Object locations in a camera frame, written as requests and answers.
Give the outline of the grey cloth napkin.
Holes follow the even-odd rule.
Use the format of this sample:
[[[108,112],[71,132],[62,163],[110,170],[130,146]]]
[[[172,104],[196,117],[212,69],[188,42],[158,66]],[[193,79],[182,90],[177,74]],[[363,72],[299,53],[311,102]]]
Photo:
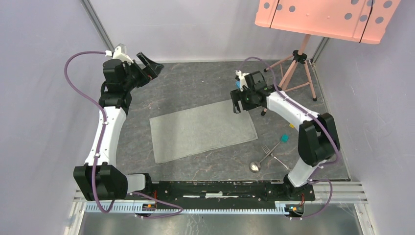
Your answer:
[[[149,121],[157,164],[258,138],[249,112],[234,113],[231,100],[154,117]]]

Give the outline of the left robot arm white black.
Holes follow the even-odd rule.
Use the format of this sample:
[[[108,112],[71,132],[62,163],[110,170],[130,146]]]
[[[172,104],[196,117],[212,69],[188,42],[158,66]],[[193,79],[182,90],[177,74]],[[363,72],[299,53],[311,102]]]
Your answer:
[[[126,197],[127,177],[115,165],[120,132],[132,101],[131,91],[157,78],[164,68],[142,52],[137,57],[143,67],[124,53],[107,51],[106,54],[111,59],[103,63],[105,80],[99,100],[93,101],[99,108],[97,132],[85,163],[73,171],[73,177],[88,201]]]

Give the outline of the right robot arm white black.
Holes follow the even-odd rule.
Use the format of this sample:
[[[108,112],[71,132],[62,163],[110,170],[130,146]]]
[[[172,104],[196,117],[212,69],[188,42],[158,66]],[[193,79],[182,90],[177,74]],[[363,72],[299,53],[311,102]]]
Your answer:
[[[263,107],[288,121],[298,131],[299,159],[283,180],[283,195],[295,200],[318,167],[332,156],[340,157],[334,117],[311,111],[290,98],[277,85],[267,85],[260,71],[235,71],[236,89],[231,91],[234,113]]]

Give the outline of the silver fork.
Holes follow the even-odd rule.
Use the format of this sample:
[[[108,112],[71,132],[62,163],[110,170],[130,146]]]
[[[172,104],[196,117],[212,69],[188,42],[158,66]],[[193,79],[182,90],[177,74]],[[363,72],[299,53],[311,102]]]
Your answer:
[[[260,163],[264,159],[266,159],[267,156],[271,156],[272,158],[276,159],[280,164],[282,164],[285,167],[286,170],[288,170],[288,171],[291,170],[290,167],[288,167],[284,162],[282,162],[279,158],[277,158],[266,145],[262,145],[262,149],[266,153],[266,156],[264,156],[262,158],[262,160],[260,160]]]

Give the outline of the teal cube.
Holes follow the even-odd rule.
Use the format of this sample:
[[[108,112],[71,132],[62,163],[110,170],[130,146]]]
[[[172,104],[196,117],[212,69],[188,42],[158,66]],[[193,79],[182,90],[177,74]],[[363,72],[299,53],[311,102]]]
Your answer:
[[[288,135],[284,134],[284,135],[281,136],[281,139],[280,139],[281,142],[288,142],[288,140],[289,140]]]

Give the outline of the silver spoon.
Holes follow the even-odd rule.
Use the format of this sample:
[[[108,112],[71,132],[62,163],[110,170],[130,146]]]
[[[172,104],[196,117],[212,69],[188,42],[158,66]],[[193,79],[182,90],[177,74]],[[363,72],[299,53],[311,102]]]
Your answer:
[[[262,150],[265,152],[265,156],[262,157],[259,161],[253,161],[249,164],[249,170],[253,173],[257,173],[261,170],[261,163],[270,156],[273,151],[281,144],[281,142],[278,142],[273,148],[268,148],[266,145],[262,145]]]

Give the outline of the pink music stand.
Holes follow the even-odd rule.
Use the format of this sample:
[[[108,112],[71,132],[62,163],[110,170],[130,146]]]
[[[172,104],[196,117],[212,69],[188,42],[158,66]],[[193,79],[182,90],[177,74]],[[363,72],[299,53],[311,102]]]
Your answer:
[[[255,24],[311,36],[379,44],[400,0],[261,0]]]

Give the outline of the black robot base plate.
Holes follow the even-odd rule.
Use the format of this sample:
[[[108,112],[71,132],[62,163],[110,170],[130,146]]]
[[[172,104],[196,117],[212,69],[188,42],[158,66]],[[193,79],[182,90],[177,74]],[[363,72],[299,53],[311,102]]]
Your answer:
[[[275,202],[315,201],[312,185],[289,188],[281,181],[160,181],[142,193],[189,209],[273,209]]]

